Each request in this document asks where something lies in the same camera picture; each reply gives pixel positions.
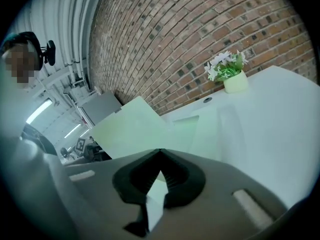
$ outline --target flower pot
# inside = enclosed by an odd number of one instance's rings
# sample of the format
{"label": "flower pot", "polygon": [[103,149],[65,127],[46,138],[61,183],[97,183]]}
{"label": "flower pot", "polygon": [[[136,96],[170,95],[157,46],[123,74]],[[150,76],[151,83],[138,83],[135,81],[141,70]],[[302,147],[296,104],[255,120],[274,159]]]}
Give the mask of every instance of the flower pot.
{"label": "flower pot", "polygon": [[241,72],[233,77],[223,81],[225,91],[228,94],[237,93],[248,88],[248,78],[241,70]]}

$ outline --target drain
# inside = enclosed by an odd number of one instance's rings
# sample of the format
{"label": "drain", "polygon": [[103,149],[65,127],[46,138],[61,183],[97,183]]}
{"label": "drain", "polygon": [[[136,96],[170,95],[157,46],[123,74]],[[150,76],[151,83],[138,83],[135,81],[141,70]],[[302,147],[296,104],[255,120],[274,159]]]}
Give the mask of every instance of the drain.
{"label": "drain", "polygon": [[209,101],[211,101],[212,100],[212,98],[211,97],[209,97],[209,98],[206,98],[204,101],[203,101],[203,103],[208,103]]}

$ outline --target brick wall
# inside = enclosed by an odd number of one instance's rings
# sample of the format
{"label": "brick wall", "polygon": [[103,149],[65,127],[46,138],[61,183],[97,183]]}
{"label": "brick wall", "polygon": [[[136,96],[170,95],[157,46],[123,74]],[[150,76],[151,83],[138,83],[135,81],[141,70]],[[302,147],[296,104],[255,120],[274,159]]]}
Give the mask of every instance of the brick wall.
{"label": "brick wall", "polygon": [[91,83],[124,104],[142,96],[160,115],[221,90],[204,63],[225,50],[245,52],[248,76],[277,65],[316,79],[287,0],[100,0],[92,26]]}

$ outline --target ceiling light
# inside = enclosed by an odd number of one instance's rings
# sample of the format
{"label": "ceiling light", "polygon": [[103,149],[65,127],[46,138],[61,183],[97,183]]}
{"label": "ceiling light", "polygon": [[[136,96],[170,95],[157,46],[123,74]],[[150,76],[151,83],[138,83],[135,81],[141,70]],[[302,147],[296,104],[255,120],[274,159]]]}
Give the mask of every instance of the ceiling light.
{"label": "ceiling light", "polygon": [[74,127],[64,138],[68,137],[70,134],[72,134],[81,124],[79,123],[76,127]]}
{"label": "ceiling light", "polygon": [[52,104],[52,101],[50,99],[46,100],[40,107],[36,109],[32,113],[32,115],[29,116],[29,118],[26,120],[28,124],[31,124],[33,120],[36,119],[37,116],[39,116],[47,107],[49,107]]}
{"label": "ceiling light", "polygon": [[87,131],[89,131],[89,129],[86,130],[84,133],[82,133],[82,135],[80,136],[80,138],[81,138],[83,135],[85,135]]}

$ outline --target white ceiling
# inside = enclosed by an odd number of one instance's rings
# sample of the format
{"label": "white ceiling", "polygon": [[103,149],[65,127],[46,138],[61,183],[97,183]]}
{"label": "white ceiling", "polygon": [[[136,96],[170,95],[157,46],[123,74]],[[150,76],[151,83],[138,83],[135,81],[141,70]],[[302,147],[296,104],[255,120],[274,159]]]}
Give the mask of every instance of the white ceiling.
{"label": "white ceiling", "polygon": [[[8,31],[16,34],[32,31],[41,46],[46,46],[49,40],[55,43],[55,65],[43,64],[38,76],[39,81],[36,80],[30,86],[29,92],[33,96],[34,110],[48,98],[55,103],[41,113],[31,125],[51,141],[58,153],[60,148],[68,149],[74,145],[78,137],[88,129],[75,103],[81,103],[94,94],[94,91],[84,82],[86,78],[77,78],[80,83],[74,83],[71,75],[78,76],[75,63],[78,52],[81,61],[79,65],[88,76],[90,30],[97,4],[98,0],[30,0]],[[69,37],[67,46],[65,37]],[[71,67],[68,67],[68,53],[71,57]],[[72,101],[64,94],[66,91],[69,91]],[[64,138],[78,124],[81,124],[81,127]]]}

